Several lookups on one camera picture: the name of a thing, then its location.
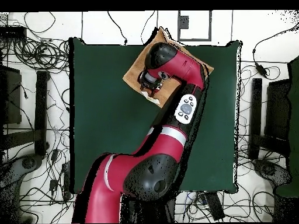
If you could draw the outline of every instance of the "power cord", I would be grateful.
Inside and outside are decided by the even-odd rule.
[[[110,16],[110,13],[109,13],[109,11],[107,11],[107,14],[109,15],[109,17],[110,17],[110,19],[111,19],[111,21],[119,28],[119,30],[120,30],[120,33],[121,33],[121,36],[123,36],[123,38],[124,38],[124,45],[126,45],[127,43],[128,43],[128,40],[127,40],[127,38],[126,37],[124,37],[124,35],[123,35],[123,31],[121,30],[121,28],[120,28],[120,26],[119,25],[117,25],[117,23],[112,19],[112,17]]]
[[[146,27],[146,25],[147,25],[148,20],[151,19],[151,17],[154,15],[155,12],[156,12],[156,11],[154,10],[153,13],[151,14],[151,16],[147,19],[147,21],[145,22],[145,25],[144,25],[144,27],[143,27],[143,30],[142,30],[142,32],[141,32],[140,38],[141,38],[141,42],[142,42],[143,44],[144,44],[144,42],[143,42],[143,40],[142,40],[142,34],[143,34],[143,31],[144,31],[144,29],[145,29],[145,27]]]
[[[277,34],[274,34],[273,36],[269,37],[269,38],[266,38],[264,40],[261,40],[260,42],[258,42],[256,45],[255,45],[255,48],[253,49],[252,51],[252,55],[253,55],[253,61],[255,63],[255,68],[256,70],[266,79],[268,79],[268,74],[267,74],[267,70],[266,68],[264,68],[262,65],[258,64],[256,61],[255,61],[255,52],[256,52],[256,47],[258,46],[258,44],[260,44],[261,42],[263,41],[266,41],[266,40],[269,40],[275,36],[278,36],[280,34],[283,34],[283,33],[286,33],[286,32],[289,32],[289,31],[297,31],[299,29],[299,23],[297,23],[294,27],[290,28],[290,29],[287,29],[287,30],[284,30],[284,31],[281,31]]]

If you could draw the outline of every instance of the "electrical outlet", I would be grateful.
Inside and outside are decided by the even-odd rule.
[[[189,28],[189,17],[180,16],[180,29],[188,29],[188,28]]]

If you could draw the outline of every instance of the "button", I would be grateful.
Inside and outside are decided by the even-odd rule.
[[[185,114],[190,114],[192,112],[192,107],[189,104],[184,104],[180,107],[181,111]]]

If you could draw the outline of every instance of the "white tile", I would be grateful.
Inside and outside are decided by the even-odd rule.
[[[109,11],[112,19],[121,28],[127,45],[142,45],[141,32],[153,10],[146,11]],[[87,44],[121,44],[124,45],[119,28],[112,22],[106,11],[89,11],[83,14],[83,40]],[[157,25],[157,12],[148,20],[143,31],[145,43]]]
[[[82,12],[52,12],[55,17],[53,26],[44,33],[37,33],[41,38],[68,40],[70,37],[81,37]],[[9,15],[10,25],[17,25],[17,21],[24,25],[25,12],[13,12]],[[48,29],[54,21],[49,12],[29,12],[26,15],[28,27],[35,32],[42,32]],[[30,31],[27,36],[36,40]]]
[[[252,50],[258,42],[295,26],[282,18],[281,11],[273,10],[234,10],[233,23],[232,39],[243,42],[241,58],[248,61],[253,61]],[[290,62],[299,55],[298,50],[299,33],[291,31],[261,42],[255,60]]]
[[[70,224],[74,212],[73,203],[71,202],[61,205],[49,205],[48,203],[41,202],[21,202],[21,208],[24,211],[38,215],[39,219],[37,222],[36,216],[30,213],[23,213],[23,216],[32,216],[34,219],[33,223],[37,222],[37,224]]]
[[[201,16],[200,11],[181,11],[181,15],[190,14],[189,26],[190,28],[201,30]],[[213,10],[212,11],[212,28],[211,28],[211,42],[209,41],[184,41],[182,42],[186,46],[200,46],[200,45],[212,45],[212,46],[225,46],[231,41],[231,10]],[[158,26],[167,28],[174,40],[178,40],[178,11],[177,10],[159,10]],[[200,38],[196,31],[193,32],[193,37],[188,38]]]
[[[48,121],[47,128],[66,129],[69,128],[69,112],[61,100],[64,90],[69,88],[69,77],[66,73],[51,74],[51,79],[48,81]],[[63,99],[69,104],[69,90],[63,95]]]
[[[208,39],[208,27],[210,24],[210,11],[208,10],[182,10],[181,16],[189,17],[188,29],[180,31],[181,39]]]

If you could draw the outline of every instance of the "silver stripe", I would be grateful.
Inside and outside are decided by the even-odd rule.
[[[109,158],[109,160],[108,160],[108,162],[106,164],[105,171],[104,171],[105,184],[108,187],[108,189],[111,190],[111,191],[113,191],[113,190],[111,189],[111,187],[109,185],[109,182],[108,182],[108,169],[109,169],[109,166],[110,166],[110,164],[111,164],[112,159],[113,159],[114,156],[115,156],[115,154],[113,154],[113,155],[110,156],[110,158]]]
[[[151,76],[148,72],[146,72],[144,77],[150,82],[155,82],[157,80],[155,77]]]
[[[151,127],[151,128],[149,129],[149,131],[148,131],[148,134],[147,134],[147,136],[148,136],[149,134],[151,134],[153,130],[154,130],[154,128],[153,128],[153,127]]]
[[[171,127],[163,127],[161,134],[173,137],[178,140],[183,145],[183,147],[185,146],[186,138],[180,131]]]

